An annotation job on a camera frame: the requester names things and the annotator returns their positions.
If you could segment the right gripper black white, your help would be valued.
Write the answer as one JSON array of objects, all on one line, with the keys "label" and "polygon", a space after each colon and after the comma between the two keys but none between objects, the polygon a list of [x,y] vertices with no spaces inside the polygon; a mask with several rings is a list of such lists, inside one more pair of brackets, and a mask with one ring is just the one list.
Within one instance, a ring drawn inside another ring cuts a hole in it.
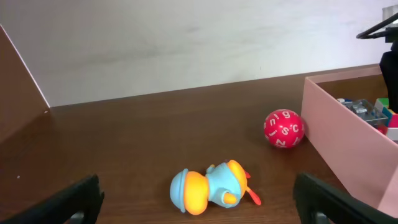
[{"label": "right gripper black white", "polygon": [[390,109],[397,113],[398,94],[398,63],[397,63],[397,41],[393,41],[391,50],[383,53],[379,63],[389,99]]}]

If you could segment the red toy fire truck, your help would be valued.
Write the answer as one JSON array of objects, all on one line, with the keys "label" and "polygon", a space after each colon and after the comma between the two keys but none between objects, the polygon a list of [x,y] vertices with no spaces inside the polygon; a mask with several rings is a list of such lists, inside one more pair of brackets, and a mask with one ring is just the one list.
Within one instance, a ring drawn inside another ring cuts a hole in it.
[{"label": "red toy fire truck", "polygon": [[337,100],[365,122],[376,128],[379,132],[384,135],[387,134],[386,123],[388,117],[368,100],[362,99],[353,101],[346,98],[338,98]]}]

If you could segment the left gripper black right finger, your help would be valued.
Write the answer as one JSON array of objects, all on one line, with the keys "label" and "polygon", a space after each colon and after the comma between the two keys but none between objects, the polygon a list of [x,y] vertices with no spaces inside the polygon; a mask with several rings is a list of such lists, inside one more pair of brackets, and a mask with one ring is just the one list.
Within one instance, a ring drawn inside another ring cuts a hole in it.
[{"label": "left gripper black right finger", "polygon": [[396,218],[370,207],[308,173],[296,176],[293,198],[300,221],[305,224],[397,224]]}]

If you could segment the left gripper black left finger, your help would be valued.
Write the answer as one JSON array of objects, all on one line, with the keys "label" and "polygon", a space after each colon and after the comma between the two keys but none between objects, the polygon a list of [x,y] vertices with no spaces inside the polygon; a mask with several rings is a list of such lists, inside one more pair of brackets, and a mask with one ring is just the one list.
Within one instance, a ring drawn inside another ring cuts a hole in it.
[{"label": "left gripper black left finger", "polygon": [[3,223],[95,223],[104,200],[99,177],[89,175]]}]

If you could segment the multicolour puzzle cube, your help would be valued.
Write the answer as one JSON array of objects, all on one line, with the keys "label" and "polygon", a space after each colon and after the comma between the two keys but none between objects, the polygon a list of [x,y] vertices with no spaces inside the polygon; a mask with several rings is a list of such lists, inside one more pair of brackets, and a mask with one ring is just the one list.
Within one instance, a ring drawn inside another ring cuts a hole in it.
[{"label": "multicolour puzzle cube", "polygon": [[375,108],[387,117],[387,120],[381,124],[378,130],[392,141],[397,142],[397,113],[389,108],[389,99],[378,98],[375,102]]}]

